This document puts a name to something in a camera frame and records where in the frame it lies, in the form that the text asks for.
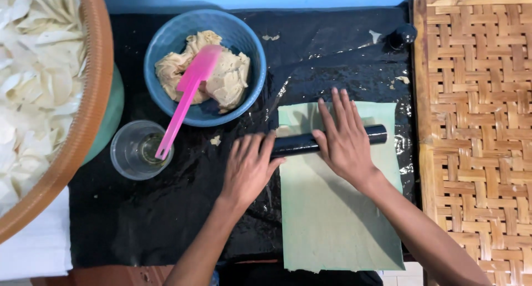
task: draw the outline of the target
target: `clear plastic cup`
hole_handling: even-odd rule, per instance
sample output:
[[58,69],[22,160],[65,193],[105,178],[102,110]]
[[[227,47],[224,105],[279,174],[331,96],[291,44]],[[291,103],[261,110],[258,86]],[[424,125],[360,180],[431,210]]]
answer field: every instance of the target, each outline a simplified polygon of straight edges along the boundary
[[155,158],[163,136],[163,127],[152,121],[137,120],[124,125],[111,142],[114,168],[132,180],[155,177],[168,166],[173,156],[172,145],[165,160]]

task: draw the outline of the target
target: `hand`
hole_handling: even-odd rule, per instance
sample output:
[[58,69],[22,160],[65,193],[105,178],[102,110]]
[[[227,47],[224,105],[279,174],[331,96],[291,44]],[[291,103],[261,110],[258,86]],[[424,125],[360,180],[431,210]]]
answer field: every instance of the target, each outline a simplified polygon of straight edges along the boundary
[[318,100],[325,133],[314,130],[312,135],[320,146],[323,160],[332,171],[366,194],[369,180],[380,172],[371,161],[368,134],[355,102],[349,100],[346,90],[342,90],[340,99],[338,90],[332,89],[332,106],[336,113],[336,125],[323,99]]
[[274,142],[275,131],[272,130],[266,137],[264,133],[246,134],[233,143],[221,198],[244,210],[255,201],[275,169],[285,161],[284,158],[276,158],[270,162]]

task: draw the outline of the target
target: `black plastic sheet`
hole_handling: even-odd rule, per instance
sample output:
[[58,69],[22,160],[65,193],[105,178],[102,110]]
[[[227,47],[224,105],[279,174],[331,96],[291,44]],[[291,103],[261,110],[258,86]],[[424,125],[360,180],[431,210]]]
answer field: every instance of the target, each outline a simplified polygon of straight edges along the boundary
[[[81,167],[70,187],[71,251],[75,267],[109,264],[174,264],[193,241],[220,193],[226,159],[236,138],[276,128],[277,107],[330,100],[330,88],[346,88],[352,99],[396,102],[395,140],[404,195],[413,195],[416,130],[410,53],[372,44],[373,30],[389,34],[408,21],[403,8],[332,12],[240,12],[259,36],[268,76],[255,104],[225,125],[184,125],[175,155],[158,176],[131,181],[113,168],[107,146]],[[166,127],[170,118],[150,99],[143,78],[146,48],[173,15],[112,15],[115,61],[126,93],[121,125],[146,119]],[[280,38],[264,40],[269,35]],[[221,136],[221,145],[209,140]],[[234,228],[222,259],[282,258],[278,171]]]

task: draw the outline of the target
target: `rolling pin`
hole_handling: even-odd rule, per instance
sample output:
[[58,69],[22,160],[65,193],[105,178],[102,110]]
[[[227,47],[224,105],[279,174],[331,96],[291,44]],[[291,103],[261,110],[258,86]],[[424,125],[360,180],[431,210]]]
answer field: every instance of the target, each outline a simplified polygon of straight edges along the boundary
[[[382,144],[388,139],[388,133],[384,125],[365,126],[369,136],[369,144]],[[288,136],[286,138],[276,138],[273,144],[271,159],[298,154],[319,152],[320,147],[311,133]]]

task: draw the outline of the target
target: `white cloth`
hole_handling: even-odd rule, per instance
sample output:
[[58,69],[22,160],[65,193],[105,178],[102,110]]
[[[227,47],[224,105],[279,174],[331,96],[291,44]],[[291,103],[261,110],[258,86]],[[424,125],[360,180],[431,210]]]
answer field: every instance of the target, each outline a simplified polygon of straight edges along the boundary
[[0,281],[67,275],[70,256],[68,187],[32,222],[0,244]]

